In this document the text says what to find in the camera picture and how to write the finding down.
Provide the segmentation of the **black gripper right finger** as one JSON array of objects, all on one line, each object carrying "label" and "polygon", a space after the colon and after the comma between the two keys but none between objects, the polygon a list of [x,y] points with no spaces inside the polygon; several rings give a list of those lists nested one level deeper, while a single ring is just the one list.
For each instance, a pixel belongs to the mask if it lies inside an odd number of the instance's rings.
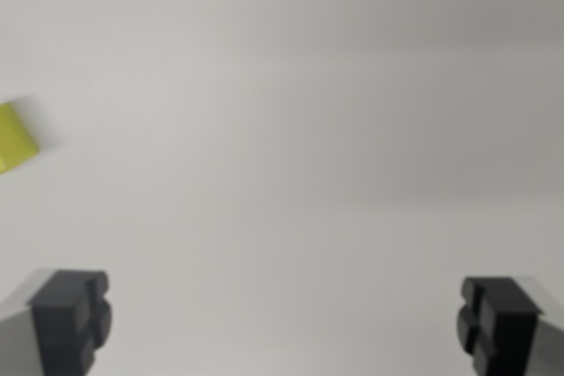
[{"label": "black gripper right finger", "polygon": [[563,303],[532,277],[468,276],[456,333],[480,376],[563,374]]}]

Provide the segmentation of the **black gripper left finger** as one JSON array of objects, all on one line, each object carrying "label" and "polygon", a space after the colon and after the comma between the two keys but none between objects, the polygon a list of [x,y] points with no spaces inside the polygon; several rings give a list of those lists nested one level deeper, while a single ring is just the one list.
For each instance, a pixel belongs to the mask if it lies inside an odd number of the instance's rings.
[{"label": "black gripper left finger", "polygon": [[112,327],[103,270],[37,269],[1,300],[2,375],[87,375]]}]

